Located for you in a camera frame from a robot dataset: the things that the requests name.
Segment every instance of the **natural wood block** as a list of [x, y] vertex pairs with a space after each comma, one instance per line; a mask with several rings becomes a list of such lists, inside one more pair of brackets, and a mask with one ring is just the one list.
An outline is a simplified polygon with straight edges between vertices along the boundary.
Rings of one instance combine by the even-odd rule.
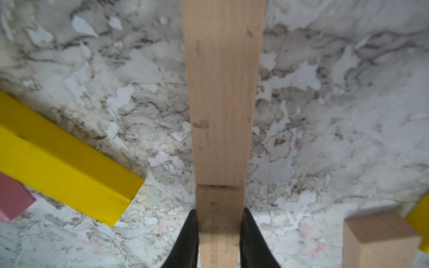
[[410, 268], [421, 236], [396, 213], [346, 220], [344, 268]]
[[197, 184], [247, 179], [265, 0], [182, 0]]
[[244, 187], [196, 187], [199, 250], [203, 268], [236, 268]]

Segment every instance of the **wooden plank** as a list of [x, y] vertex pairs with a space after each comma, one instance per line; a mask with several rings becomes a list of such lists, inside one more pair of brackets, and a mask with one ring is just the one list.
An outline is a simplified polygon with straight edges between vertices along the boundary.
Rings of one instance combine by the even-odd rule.
[[196, 187], [202, 268], [236, 268], [244, 187]]
[[197, 184], [244, 186], [265, 0], [182, 0]]
[[344, 223], [344, 268], [410, 268], [420, 234], [396, 213]]

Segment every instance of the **yellow block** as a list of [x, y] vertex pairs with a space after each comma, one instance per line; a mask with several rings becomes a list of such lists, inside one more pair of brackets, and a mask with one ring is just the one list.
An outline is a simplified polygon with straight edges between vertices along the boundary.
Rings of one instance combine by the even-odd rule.
[[143, 184], [1, 91], [0, 172], [109, 226]]
[[422, 237], [420, 249], [429, 253], [429, 194], [423, 197], [420, 203], [408, 216], [407, 221]]

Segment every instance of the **wooden block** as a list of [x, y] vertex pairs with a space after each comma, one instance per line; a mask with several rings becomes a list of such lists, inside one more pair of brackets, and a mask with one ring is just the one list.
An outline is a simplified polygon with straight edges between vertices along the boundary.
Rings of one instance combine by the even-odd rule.
[[396, 213], [346, 220], [344, 268], [410, 268], [421, 236]]
[[407, 221], [423, 237], [420, 250], [429, 253], [429, 194], [417, 204]]
[[15, 219], [34, 199], [24, 186], [0, 172], [0, 223]]
[[196, 187], [199, 250], [203, 268], [236, 268], [244, 187]]
[[143, 180], [0, 91], [0, 172], [113, 226]]
[[182, 0], [197, 184], [244, 186], [265, 0]]

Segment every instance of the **white marble floor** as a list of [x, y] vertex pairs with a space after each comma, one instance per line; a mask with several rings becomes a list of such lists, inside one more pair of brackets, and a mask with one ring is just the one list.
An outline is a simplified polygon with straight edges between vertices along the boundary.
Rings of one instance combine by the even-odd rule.
[[[428, 9], [269, 1], [246, 206], [282, 267], [341, 267], [345, 217], [429, 190]], [[159, 267], [195, 205], [180, 1], [0, 10], [1, 90], [146, 178], [113, 228], [31, 190], [0, 267]]]

